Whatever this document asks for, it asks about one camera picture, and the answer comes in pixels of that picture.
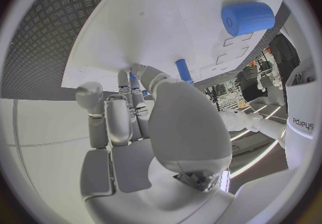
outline white robot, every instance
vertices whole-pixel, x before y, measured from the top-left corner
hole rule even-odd
[[[99,83],[85,83],[76,91],[77,102],[89,113],[94,148],[85,157],[80,189],[96,223],[245,223],[292,177],[299,164],[292,157],[299,158],[301,150],[304,156],[303,147],[288,148],[290,136],[299,145],[307,143],[289,122],[286,127],[258,114],[217,112],[195,87],[150,66],[134,64],[131,73],[130,82],[125,72],[119,73],[119,94],[111,95],[105,107]],[[150,119],[138,80],[155,100]],[[245,127],[278,140],[290,169],[248,182],[234,196],[216,182],[232,159],[228,130]],[[273,188],[269,194],[267,184]]]

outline logo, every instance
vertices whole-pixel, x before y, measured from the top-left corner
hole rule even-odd
[[[302,127],[306,128],[307,130],[314,129],[314,124],[307,123],[305,121],[301,121],[299,118],[298,119],[293,118],[293,123],[295,123],[296,125],[302,126]]]

